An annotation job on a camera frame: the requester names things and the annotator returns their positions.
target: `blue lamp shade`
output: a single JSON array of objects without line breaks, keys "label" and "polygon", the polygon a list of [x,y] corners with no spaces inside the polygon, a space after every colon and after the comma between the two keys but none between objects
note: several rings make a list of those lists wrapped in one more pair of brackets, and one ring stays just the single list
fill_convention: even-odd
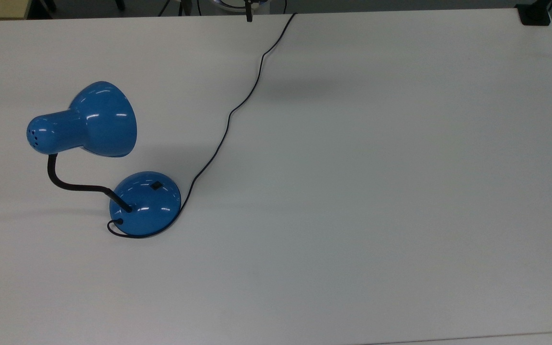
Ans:
[{"label": "blue lamp shade", "polygon": [[45,155],[82,147],[96,155],[122,157],[131,152],[137,137],[129,100],[106,81],[82,90],[68,110],[37,116],[27,127],[29,144]]}]

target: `desk lamp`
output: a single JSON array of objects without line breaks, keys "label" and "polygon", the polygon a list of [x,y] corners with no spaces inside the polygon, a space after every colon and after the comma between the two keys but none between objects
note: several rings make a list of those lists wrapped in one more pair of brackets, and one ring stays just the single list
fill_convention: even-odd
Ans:
[{"label": "desk lamp", "polygon": [[110,199],[110,216],[123,237],[143,238],[165,230],[180,211],[180,191],[164,174],[143,171],[124,179],[114,191],[105,186],[74,185],[55,173],[61,151],[81,147],[105,157],[124,157],[136,144],[136,116],[116,86],[98,81],[82,90],[69,109],[37,116],[27,127],[33,149],[48,155],[48,177],[66,190],[101,192]]}]

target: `floor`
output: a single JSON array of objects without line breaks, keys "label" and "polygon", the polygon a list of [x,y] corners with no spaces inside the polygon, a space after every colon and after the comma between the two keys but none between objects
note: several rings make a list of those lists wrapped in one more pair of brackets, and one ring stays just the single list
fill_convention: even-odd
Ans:
[{"label": "floor", "polygon": [[[115,0],[54,0],[57,11],[51,12],[54,19],[63,18],[109,18],[109,17],[156,17],[167,0],[125,0],[126,8],[119,11]],[[197,0],[193,1],[191,15],[197,13]],[[202,15],[215,15],[213,0],[199,0]],[[318,12],[366,12],[366,11],[409,11],[431,9],[488,9],[512,8],[517,3],[528,4],[531,0],[272,0],[270,13],[282,13],[287,1],[287,13]],[[172,0],[163,16],[177,16],[178,4]],[[46,17],[44,11],[38,17]]]}]

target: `power cord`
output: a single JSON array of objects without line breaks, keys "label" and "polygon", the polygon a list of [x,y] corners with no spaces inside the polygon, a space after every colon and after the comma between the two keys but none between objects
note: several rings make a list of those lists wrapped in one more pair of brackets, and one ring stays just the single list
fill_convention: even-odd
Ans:
[{"label": "power cord", "polygon": [[163,12],[165,11],[167,5],[169,5],[169,2],[170,2],[170,1],[171,1],[171,0],[167,0],[167,1],[165,2],[165,5],[163,5],[163,8],[161,9],[161,11],[160,11],[159,15],[157,15],[157,17],[160,17],[160,16],[163,14]]},{"label": "power cord", "polygon": [[287,21],[287,24],[285,24],[285,28],[282,29],[282,32],[280,33],[280,36],[278,37],[276,42],[265,53],[263,53],[263,55],[261,55],[261,63],[259,63],[259,71],[257,73],[257,78],[254,81],[254,85],[253,85],[252,89],[250,89],[250,92],[248,93],[248,96],[246,96],[246,98],[244,98],[244,100],[237,107],[235,107],[232,111],[230,111],[230,115],[227,116],[227,125],[225,126],[225,133],[223,133],[223,137],[221,138],[221,142],[219,142],[219,144],[217,146],[217,149],[214,151],[214,154],[212,155],[212,157],[210,157],[210,159],[208,160],[208,163],[206,163],[206,165],[204,165],[204,167],[197,173],[197,175],[195,175],[195,177],[193,177],[193,181],[191,182],[191,186],[189,187],[189,191],[186,193],[186,198],[184,199],[184,203],[182,203],[182,206],[180,207],[180,210],[178,211],[178,214],[175,216],[175,218],[173,218],[172,221],[169,224],[167,224],[166,227],[164,227],[163,229],[160,229],[160,230],[158,230],[154,233],[145,234],[145,235],[142,235],[142,236],[117,233],[116,231],[114,231],[113,229],[110,228],[110,224],[114,223],[114,224],[119,224],[120,225],[120,224],[123,223],[123,219],[121,219],[121,218],[113,219],[111,221],[108,221],[108,223],[106,225],[106,227],[108,228],[110,233],[113,233],[116,236],[120,236],[120,237],[124,237],[124,238],[147,238],[147,237],[152,237],[152,236],[155,236],[156,234],[160,234],[163,231],[165,231],[168,227],[170,227],[178,219],[180,214],[182,214],[182,211],[184,210],[184,207],[186,206],[186,203],[188,203],[189,198],[191,197],[191,192],[193,191],[193,186],[195,186],[195,182],[197,181],[197,179],[199,179],[201,174],[204,173],[204,171],[208,168],[208,166],[210,166],[210,164],[212,163],[214,158],[216,158],[219,150],[221,149],[221,146],[223,146],[223,142],[225,141],[225,138],[227,137],[227,133],[230,131],[230,124],[231,124],[232,115],[239,108],[241,108],[244,104],[246,104],[246,102],[248,101],[250,96],[253,95],[254,90],[257,88],[257,84],[259,83],[259,79],[261,78],[261,71],[263,70],[263,61],[265,60],[265,56],[267,54],[269,54],[270,52],[272,52],[272,50],[274,50],[274,48],[276,48],[278,43],[280,43],[280,40],[285,35],[285,32],[287,32],[287,28],[289,27],[289,24],[291,23],[291,20],[293,20],[293,17],[295,17],[296,15],[297,15],[297,12],[293,13],[291,15],[291,17],[289,17],[289,20]]}]

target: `blue lamp base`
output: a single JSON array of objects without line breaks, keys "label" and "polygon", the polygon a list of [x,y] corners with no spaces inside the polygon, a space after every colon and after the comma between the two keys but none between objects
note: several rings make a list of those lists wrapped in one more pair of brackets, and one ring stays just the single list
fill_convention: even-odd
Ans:
[{"label": "blue lamp base", "polygon": [[116,227],[132,236],[149,236],[168,227],[180,212],[180,190],[174,181],[160,172],[142,171],[124,179],[114,193],[128,203],[125,212],[110,201],[112,219],[122,219]]}]

